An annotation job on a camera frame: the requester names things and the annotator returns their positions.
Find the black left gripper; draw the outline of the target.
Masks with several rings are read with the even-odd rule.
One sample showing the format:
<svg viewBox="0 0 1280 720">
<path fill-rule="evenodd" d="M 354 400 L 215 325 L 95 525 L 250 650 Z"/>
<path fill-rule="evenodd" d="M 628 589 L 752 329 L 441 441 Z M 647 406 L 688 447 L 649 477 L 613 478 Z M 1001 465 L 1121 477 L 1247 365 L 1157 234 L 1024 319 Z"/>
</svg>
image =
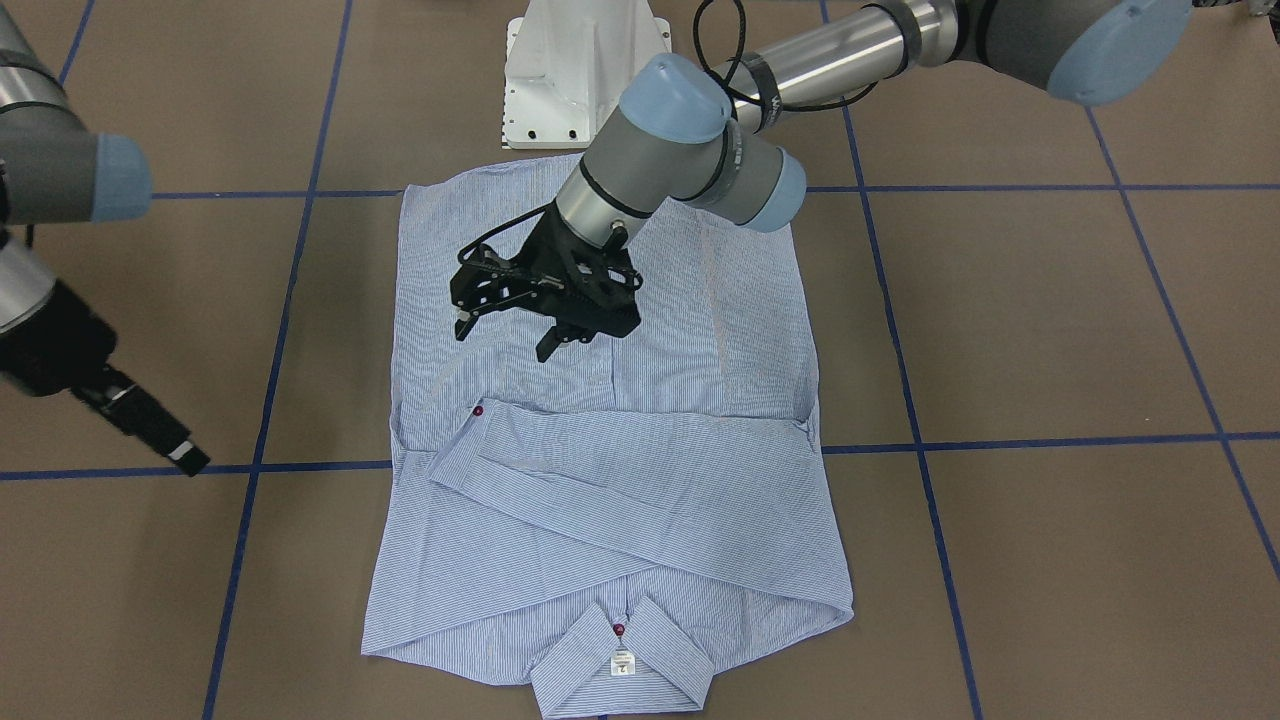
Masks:
<svg viewBox="0 0 1280 720">
<path fill-rule="evenodd" d="M 557 320 L 536 345 L 539 363 L 566 345 L 590 343 L 593 333 L 622 338 L 639 327 L 643 277 L 628 241 L 626 225 L 614 222 L 598 247 L 577 237 L 556 206 L 544 209 L 520 250 L 520 266 L 532 277 L 520 306 Z"/>
</svg>

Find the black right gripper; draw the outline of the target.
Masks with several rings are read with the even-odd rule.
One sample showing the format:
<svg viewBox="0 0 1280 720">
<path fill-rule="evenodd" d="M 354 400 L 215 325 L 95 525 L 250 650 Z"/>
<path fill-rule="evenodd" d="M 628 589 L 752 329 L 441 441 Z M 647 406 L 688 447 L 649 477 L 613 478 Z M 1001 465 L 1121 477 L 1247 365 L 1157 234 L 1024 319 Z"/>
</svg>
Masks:
<svg viewBox="0 0 1280 720">
<path fill-rule="evenodd" d="M 67 283 L 14 328 L 3 332 L 1 374 L 32 397 L 69 389 L 124 436 L 137 438 L 187 477 L 198 475 L 209 455 L 191 430 L 148 391 L 108 365 L 116 332 Z"/>
</svg>

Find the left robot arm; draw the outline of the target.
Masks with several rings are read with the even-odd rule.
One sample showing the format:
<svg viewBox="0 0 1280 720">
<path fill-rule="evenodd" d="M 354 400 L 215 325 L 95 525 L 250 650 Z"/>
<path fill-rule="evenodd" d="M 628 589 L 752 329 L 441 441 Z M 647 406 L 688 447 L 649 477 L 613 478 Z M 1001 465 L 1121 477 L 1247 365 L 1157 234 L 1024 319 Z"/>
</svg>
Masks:
<svg viewBox="0 0 1280 720">
<path fill-rule="evenodd" d="M 518 260 L 524 306 L 554 319 L 535 354 L 630 334 L 641 286 L 627 246 L 675 200 L 755 232 L 803 204 L 801 164 L 762 138 L 916 68 L 969 61 L 1084 108 L 1114 102 L 1169 58 L 1189 1 L 869 1 L 841 20 L 722 65 L 650 60 L 547 205 Z"/>
</svg>

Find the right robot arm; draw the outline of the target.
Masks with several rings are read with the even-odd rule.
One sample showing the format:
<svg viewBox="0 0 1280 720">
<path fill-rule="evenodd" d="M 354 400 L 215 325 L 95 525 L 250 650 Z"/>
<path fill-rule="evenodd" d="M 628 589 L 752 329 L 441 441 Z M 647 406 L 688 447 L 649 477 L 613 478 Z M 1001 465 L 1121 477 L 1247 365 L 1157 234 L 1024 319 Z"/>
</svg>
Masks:
<svg viewBox="0 0 1280 720">
<path fill-rule="evenodd" d="M 36 225 L 143 217 L 148 161 L 136 141 L 95 133 L 9 12 L 1 14 L 1 372 L 29 397 L 68 392 L 188 477 L 209 456 L 189 429 L 115 369 L 115 331 L 33 251 Z"/>
</svg>

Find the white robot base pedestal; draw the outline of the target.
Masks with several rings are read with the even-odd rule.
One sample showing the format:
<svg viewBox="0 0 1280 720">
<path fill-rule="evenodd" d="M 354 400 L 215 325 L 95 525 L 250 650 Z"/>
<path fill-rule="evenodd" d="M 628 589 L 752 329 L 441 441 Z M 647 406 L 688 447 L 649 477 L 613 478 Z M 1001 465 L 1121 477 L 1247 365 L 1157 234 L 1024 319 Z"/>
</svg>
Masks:
<svg viewBox="0 0 1280 720">
<path fill-rule="evenodd" d="M 669 22 L 646 1 L 531 1 L 506 27 L 502 145 L 582 150 L 655 55 Z"/>
</svg>

